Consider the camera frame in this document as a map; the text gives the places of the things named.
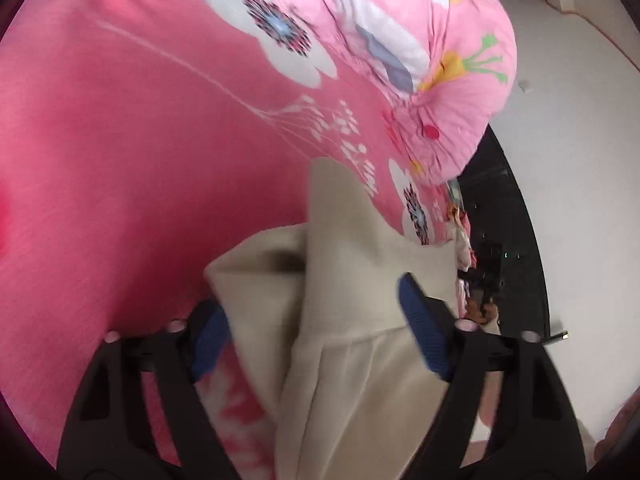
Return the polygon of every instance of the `pink blanket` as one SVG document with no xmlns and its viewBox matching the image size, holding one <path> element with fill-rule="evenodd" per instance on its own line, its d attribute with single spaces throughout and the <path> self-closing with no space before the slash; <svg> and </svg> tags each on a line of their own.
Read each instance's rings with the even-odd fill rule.
<svg viewBox="0 0 640 480">
<path fill-rule="evenodd" d="M 303 222 L 312 158 L 445 236 L 387 101 L 269 0 L 27 0 L 0 102 L 0 390 L 51 461 L 102 335 L 184 316 L 208 262 Z"/>
</svg>

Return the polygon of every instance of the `beige garment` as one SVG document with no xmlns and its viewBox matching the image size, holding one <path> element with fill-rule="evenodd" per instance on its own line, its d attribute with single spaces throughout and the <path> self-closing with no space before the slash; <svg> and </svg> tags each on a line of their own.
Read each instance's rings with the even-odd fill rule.
<svg viewBox="0 0 640 480">
<path fill-rule="evenodd" d="M 207 267 L 277 424 L 279 480 L 394 480 L 411 460 L 447 386 L 406 326 L 405 272 L 457 309 L 455 243 L 406 240 L 328 159 L 312 165 L 306 226 L 257 234 Z"/>
</svg>

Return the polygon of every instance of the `pink bedsheet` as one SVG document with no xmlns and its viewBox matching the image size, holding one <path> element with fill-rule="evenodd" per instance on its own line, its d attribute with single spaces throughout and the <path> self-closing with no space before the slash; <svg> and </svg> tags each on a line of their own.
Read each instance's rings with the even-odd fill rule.
<svg viewBox="0 0 640 480">
<path fill-rule="evenodd" d="M 208 262 L 305 221 L 312 158 L 417 243 L 445 236 L 380 92 L 268 0 L 27 0 L 0 102 L 0 390 L 52 462 L 103 334 L 184 316 Z"/>
</svg>

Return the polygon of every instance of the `white flower print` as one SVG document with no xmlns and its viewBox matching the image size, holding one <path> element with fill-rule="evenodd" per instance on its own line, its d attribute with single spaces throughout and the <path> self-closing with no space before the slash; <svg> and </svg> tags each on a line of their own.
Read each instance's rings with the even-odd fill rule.
<svg viewBox="0 0 640 480">
<path fill-rule="evenodd" d="M 320 72 L 337 78 L 334 61 L 313 33 L 270 0 L 205 1 L 229 25 L 256 38 L 282 75 L 309 88 L 320 86 Z"/>
<path fill-rule="evenodd" d="M 400 198 L 402 209 L 402 233 L 418 245 L 427 245 L 433 241 L 433 221 L 420 202 L 420 193 L 409 170 L 402 170 L 398 163 L 389 159 L 389 173 Z"/>
</svg>

